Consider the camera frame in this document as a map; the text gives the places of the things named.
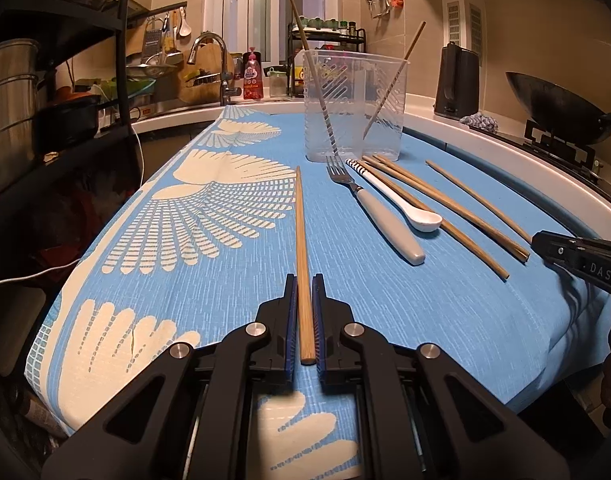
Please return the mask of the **wooden chopstick two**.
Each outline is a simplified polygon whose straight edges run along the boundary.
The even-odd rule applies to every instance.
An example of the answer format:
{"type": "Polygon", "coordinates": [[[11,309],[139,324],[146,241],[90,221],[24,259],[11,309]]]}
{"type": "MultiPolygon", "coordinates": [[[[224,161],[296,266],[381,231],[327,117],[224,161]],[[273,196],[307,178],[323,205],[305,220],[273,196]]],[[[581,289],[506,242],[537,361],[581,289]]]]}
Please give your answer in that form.
{"type": "Polygon", "coordinates": [[[307,42],[307,35],[305,35],[304,32],[304,27],[302,25],[302,22],[300,20],[300,15],[298,12],[298,9],[296,8],[296,3],[294,2],[294,0],[289,0],[290,2],[290,8],[292,11],[292,15],[294,17],[294,19],[296,20],[296,26],[298,26],[299,29],[299,35],[300,35],[300,39],[302,42],[302,46],[303,49],[305,51],[305,59],[307,60],[307,64],[309,64],[309,69],[310,72],[312,74],[312,80],[314,82],[314,86],[317,92],[317,97],[319,98],[319,107],[321,108],[321,112],[324,118],[324,124],[326,126],[326,130],[328,133],[328,139],[330,142],[330,148],[331,151],[333,151],[333,154],[335,156],[338,155],[338,145],[336,142],[336,138],[335,138],[335,134],[334,134],[334,129],[333,129],[333,125],[331,125],[331,120],[328,114],[328,110],[327,110],[327,106],[325,103],[325,99],[324,99],[324,95],[323,95],[323,89],[322,89],[322,85],[321,85],[321,81],[319,80],[319,72],[317,71],[317,67],[316,64],[314,62],[314,58],[313,58],[313,54],[312,54],[312,50],[309,46],[309,43],[307,42]]]}

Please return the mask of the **black wok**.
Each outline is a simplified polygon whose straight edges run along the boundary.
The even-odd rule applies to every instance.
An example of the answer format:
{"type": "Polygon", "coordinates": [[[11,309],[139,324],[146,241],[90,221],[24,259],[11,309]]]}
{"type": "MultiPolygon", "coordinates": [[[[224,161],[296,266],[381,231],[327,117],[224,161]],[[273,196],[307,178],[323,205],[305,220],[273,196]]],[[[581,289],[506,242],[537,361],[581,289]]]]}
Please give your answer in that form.
{"type": "Polygon", "coordinates": [[[611,136],[611,113],[582,96],[534,76],[507,72],[514,95],[530,118],[561,140],[577,145],[594,145],[611,136]]]}

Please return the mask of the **wooden chopstick one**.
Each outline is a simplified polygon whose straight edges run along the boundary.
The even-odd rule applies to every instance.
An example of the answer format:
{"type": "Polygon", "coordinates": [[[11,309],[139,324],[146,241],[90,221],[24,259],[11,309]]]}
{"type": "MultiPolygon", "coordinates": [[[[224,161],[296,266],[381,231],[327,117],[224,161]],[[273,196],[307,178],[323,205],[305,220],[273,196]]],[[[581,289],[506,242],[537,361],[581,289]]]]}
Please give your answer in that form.
{"type": "Polygon", "coordinates": [[[302,365],[316,363],[315,330],[310,292],[309,260],[307,260],[307,230],[301,170],[296,167],[296,281],[298,282],[298,313],[300,361],[302,365]]]}

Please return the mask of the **wooden chopstick three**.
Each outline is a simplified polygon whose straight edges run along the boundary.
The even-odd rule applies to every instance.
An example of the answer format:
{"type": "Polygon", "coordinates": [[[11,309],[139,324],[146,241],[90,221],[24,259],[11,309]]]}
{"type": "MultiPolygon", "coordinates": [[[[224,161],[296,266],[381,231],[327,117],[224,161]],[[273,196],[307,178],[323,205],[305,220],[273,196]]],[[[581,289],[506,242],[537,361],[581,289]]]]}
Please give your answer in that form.
{"type": "MultiPolygon", "coordinates": [[[[416,206],[420,209],[424,209],[427,211],[435,212],[431,208],[426,206],[425,204],[421,203],[420,200],[417,200],[417,198],[409,194],[409,192],[404,191],[403,188],[401,188],[401,186],[398,186],[397,184],[392,182],[390,179],[380,176],[380,174],[377,174],[375,169],[369,168],[367,165],[363,164],[363,162],[359,162],[359,164],[363,168],[371,172],[379,180],[383,181],[383,183],[386,183],[386,185],[388,185],[389,188],[392,188],[393,191],[400,194],[403,198],[405,198],[413,206],[416,206]]],[[[464,247],[466,247],[470,252],[475,254],[490,269],[492,269],[504,282],[508,280],[509,273],[503,268],[503,266],[497,263],[487,252],[484,252],[484,250],[479,245],[477,245],[468,235],[463,233],[461,230],[458,230],[456,226],[453,226],[451,222],[448,222],[445,219],[442,220],[442,224],[440,228],[443,231],[449,233],[451,237],[455,238],[455,240],[458,240],[458,242],[461,243],[464,247]]]]}

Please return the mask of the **wooden chopstick six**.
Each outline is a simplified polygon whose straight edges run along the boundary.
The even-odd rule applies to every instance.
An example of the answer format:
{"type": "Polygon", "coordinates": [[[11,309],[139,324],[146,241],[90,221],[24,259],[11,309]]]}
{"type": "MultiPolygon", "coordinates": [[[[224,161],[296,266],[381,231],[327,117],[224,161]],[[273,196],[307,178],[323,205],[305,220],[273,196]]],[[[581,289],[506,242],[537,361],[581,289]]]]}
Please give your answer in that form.
{"type": "Polygon", "coordinates": [[[439,172],[441,176],[443,176],[444,178],[447,178],[447,180],[457,185],[458,188],[461,188],[464,192],[466,192],[471,197],[473,197],[477,202],[482,204],[489,211],[493,212],[493,214],[495,214],[497,218],[501,219],[506,224],[506,226],[509,226],[515,233],[517,233],[526,242],[528,242],[529,244],[532,243],[532,236],[526,230],[522,229],[522,227],[519,226],[517,222],[514,222],[513,219],[509,218],[507,214],[505,214],[504,211],[501,211],[499,208],[493,205],[489,200],[484,198],[482,195],[477,193],[475,190],[470,188],[468,185],[465,185],[463,181],[454,177],[453,174],[450,174],[449,172],[447,172],[447,170],[441,168],[435,162],[432,162],[431,160],[427,159],[426,164],[430,168],[435,170],[436,172],[439,172]]]}

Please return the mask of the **red dish soap pouch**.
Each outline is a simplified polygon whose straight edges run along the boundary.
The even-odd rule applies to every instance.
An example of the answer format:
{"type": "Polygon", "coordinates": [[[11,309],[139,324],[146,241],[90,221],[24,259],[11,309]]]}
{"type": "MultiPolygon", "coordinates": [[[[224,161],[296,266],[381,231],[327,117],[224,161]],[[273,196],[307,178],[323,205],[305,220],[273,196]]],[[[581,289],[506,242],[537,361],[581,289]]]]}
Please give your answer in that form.
{"type": "Polygon", "coordinates": [[[243,67],[243,99],[260,101],[264,98],[263,68],[254,47],[249,48],[246,64],[243,67]]]}

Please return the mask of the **blue patterned table mat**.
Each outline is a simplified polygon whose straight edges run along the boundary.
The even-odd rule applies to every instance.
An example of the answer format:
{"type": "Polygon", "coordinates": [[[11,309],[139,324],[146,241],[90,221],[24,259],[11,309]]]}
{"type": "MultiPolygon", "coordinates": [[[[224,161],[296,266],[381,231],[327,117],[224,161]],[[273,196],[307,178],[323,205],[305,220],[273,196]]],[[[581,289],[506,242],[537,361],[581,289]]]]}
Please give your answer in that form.
{"type": "MultiPolygon", "coordinates": [[[[296,277],[296,167],[312,308],[312,281],[322,275],[328,297],[348,304],[355,321],[406,348],[437,344],[517,416],[556,379],[607,356],[609,292],[544,261],[426,160],[531,236],[611,240],[611,205],[596,192],[518,148],[417,119],[398,160],[355,160],[468,235],[509,278],[441,228],[414,229],[340,157],[423,248],[425,262],[412,266],[330,179],[326,160],[307,159],[303,131],[300,114],[225,107],[87,249],[26,360],[66,440],[171,344],[217,344],[282,295],[296,277]]],[[[296,282],[293,384],[255,393],[243,479],[362,479],[353,393],[323,389],[316,335],[316,363],[302,365],[299,333],[296,282]]]]}

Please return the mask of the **white handled fork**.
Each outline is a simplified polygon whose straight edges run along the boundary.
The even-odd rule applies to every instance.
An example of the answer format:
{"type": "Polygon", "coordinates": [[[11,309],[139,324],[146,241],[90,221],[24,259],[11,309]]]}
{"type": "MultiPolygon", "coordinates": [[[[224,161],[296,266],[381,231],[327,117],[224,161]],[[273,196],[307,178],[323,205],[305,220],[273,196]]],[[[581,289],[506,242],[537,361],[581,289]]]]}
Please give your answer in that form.
{"type": "Polygon", "coordinates": [[[412,266],[420,266],[425,262],[425,252],[412,232],[373,194],[354,181],[338,156],[326,157],[326,169],[331,180],[350,190],[356,202],[365,210],[380,234],[403,259],[412,266]]]}

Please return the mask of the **white ceramic spoon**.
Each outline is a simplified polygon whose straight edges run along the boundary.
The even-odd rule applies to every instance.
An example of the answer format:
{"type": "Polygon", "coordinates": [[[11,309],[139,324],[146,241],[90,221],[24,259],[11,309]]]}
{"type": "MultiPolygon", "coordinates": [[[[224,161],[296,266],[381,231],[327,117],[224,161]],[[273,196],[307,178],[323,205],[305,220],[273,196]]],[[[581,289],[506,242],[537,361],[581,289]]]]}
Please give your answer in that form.
{"type": "Polygon", "coordinates": [[[392,188],[389,188],[386,183],[383,183],[383,181],[363,168],[357,160],[348,158],[345,163],[351,167],[356,174],[359,174],[374,188],[377,188],[377,190],[383,194],[383,196],[386,196],[390,202],[394,203],[414,229],[425,233],[430,233],[439,229],[442,224],[442,217],[439,214],[413,206],[400,194],[393,191],[392,188]]]}

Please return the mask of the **gas stove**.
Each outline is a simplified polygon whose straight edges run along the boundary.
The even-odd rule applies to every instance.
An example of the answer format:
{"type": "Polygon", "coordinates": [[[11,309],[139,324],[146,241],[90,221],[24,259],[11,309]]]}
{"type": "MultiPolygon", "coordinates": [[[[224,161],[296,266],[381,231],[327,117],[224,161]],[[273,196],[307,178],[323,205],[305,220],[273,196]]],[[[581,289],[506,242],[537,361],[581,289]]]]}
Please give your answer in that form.
{"type": "Polygon", "coordinates": [[[526,121],[519,136],[502,131],[488,132],[488,136],[548,162],[611,203],[611,166],[599,159],[593,148],[561,140],[532,120],[526,121]]]}

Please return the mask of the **steel stock pot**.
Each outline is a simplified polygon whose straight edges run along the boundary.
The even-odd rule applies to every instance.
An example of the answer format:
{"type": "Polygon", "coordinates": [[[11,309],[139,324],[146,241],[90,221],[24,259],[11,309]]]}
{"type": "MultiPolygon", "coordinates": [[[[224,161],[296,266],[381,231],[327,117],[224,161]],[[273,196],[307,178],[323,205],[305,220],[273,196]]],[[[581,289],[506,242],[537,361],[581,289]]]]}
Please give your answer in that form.
{"type": "Polygon", "coordinates": [[[0,191],[30,168],[34,159],[38,44],[19,38],[0,42],[0,191]]]}

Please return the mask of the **chrome kitchen faucet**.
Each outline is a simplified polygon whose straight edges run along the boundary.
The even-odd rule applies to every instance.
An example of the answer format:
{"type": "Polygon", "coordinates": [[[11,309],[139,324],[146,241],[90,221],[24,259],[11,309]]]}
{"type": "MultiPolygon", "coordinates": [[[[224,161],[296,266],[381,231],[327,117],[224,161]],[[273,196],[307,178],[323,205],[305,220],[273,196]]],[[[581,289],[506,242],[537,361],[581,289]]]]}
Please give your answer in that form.
{"type": "Polygon", "coordinates": [[[188,105],[225,106],[241,89],[225,41],[215,32],[202,32],[190,47],[180,78],[179,99],[188,105]]]}

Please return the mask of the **black electric kettle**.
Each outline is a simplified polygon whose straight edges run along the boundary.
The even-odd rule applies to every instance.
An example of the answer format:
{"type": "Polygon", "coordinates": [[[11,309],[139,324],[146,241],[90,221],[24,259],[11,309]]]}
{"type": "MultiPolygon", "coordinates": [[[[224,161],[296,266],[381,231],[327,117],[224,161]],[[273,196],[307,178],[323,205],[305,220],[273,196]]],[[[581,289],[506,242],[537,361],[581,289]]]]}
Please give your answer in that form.
{"type": "Polygon", "coordinates": [[[461,119],[478,113],[479,90],[479,56],[450,41],[441,52],[435,115],[461,119]]]}

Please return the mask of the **wooden cutting board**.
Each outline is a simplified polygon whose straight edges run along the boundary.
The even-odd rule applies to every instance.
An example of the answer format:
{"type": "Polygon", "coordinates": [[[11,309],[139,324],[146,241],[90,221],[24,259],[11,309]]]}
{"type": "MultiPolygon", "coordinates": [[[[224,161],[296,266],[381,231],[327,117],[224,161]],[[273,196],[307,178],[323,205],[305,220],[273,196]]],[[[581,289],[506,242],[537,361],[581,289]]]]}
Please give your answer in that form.
{"type": "Polygon", "coordinates": [[[220,102],[220,88],[224,73],[234,73],[234,62],[229,53],[214,41],[200,44],[194,64],[185,63],[179,73],[178,98],[187,105],[220,102]]]}

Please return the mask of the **green basin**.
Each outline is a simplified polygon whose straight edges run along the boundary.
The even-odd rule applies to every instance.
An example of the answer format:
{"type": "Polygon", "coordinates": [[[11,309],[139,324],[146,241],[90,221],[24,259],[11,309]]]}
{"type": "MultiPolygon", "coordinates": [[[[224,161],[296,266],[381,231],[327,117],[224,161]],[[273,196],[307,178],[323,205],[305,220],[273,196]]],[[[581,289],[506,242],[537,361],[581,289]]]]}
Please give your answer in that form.
{"type": "MultiPolygon", "coordinates": [[[[152,93],[154,85],[156,81],[151,78],[146,79],[133,79],[128,78],[126,81],[127,88],[127,96],[130,99],[135,98],[135,96],[140,96],[141,94],[152,93]]],[[[116,80],[102,80],[100,81],[100,88],[104,95],[107,96],[109,100],[114,100],[118,97],[118,90],[116,90],[116,80]]]]}

